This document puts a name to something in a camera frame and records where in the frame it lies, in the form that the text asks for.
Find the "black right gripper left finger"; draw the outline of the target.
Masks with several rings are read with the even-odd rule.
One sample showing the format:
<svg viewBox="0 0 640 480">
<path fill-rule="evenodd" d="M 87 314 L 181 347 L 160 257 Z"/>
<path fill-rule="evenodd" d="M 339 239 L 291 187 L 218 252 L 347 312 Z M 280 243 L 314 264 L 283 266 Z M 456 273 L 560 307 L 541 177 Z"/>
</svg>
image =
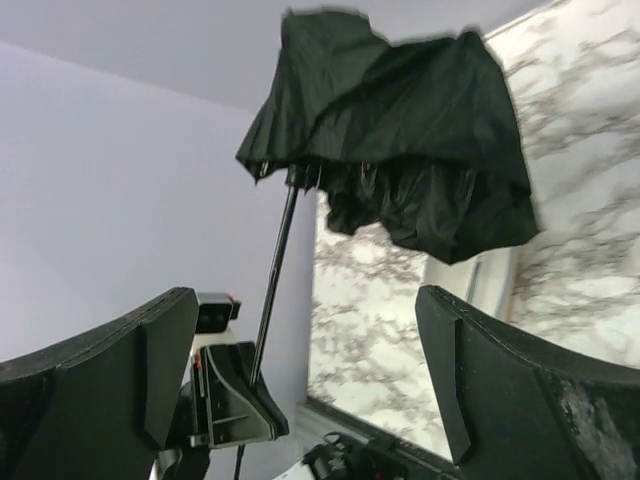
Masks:
<svg viewBox="0 0 640 480">
<path fill-rule="evenodd" d="M 1 365 L 4 479 L 146 479 L 167 440 L 198 301 L 166 291 Z"/>
</svg>

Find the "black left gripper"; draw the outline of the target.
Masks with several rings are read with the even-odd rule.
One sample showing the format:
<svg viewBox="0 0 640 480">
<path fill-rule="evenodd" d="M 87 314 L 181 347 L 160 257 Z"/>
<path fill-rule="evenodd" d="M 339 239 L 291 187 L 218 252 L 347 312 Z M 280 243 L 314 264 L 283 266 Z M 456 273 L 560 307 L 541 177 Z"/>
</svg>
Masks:
<svg viewBox="0 0 640 480">
<path fill-rule="evenodd" d="M 251 341 L 194 351 L 180 396 L 181 430 L 193 448 L 274 441 L 290 433 L 264 378 L 250 384 L 255 351 Z"/>
</svg>

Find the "beige zippered umbrella case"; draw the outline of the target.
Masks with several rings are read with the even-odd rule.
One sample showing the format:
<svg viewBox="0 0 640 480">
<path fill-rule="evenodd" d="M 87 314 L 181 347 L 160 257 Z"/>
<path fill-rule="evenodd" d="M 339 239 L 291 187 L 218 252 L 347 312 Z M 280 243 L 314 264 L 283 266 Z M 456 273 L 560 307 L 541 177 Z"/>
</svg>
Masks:
<svg viewBox="0 0 640 480">
<path fill-rule="evenodd" d="M 441 286 L 485 314 L 507 321 L 519 254 L 519 247 L 491 250 L 455 265 L 429 257 L 423 283 Z"/>
</svg>

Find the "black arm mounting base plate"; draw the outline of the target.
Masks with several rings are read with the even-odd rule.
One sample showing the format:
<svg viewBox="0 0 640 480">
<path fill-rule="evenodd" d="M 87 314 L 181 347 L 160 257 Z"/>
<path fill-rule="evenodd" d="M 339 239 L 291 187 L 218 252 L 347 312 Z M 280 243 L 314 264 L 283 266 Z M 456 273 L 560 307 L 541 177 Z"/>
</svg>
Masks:
<svg viewBox="0 0 640 480">
<path fill-rule="evenodd" d="M 457 467 L 319 400 L 298 405 L 294 435 L 314 479 L 459 479 Z"/>
</svg>

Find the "black umbrella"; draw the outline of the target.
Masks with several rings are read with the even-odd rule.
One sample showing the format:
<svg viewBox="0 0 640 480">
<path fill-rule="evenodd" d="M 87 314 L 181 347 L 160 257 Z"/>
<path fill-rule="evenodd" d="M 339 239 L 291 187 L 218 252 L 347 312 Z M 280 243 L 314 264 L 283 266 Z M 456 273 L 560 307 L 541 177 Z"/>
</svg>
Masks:
<svg viewBox="0 0 640 480">
<path fill-rule="evenodd" d="M 236 157 L 324 192 L 331 231 L 377 223 L 450 265 L 539 231 L 506 80 L 474 30 L 393 44 L 356 12 L 287 12 Z"/>
</svg>

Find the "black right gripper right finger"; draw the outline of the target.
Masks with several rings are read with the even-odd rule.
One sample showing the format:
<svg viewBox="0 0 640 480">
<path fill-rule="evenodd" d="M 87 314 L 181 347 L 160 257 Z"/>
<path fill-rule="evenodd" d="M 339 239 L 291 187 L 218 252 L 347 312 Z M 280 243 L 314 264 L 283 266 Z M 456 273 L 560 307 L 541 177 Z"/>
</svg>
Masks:
<svg viewBox="0 0 640 480">
<path fill-rule="evenodd" d="M 463 479 L 636 479 L 639 372 L 555 345 L 438 286 L 416 319 Z"/>
</svg>

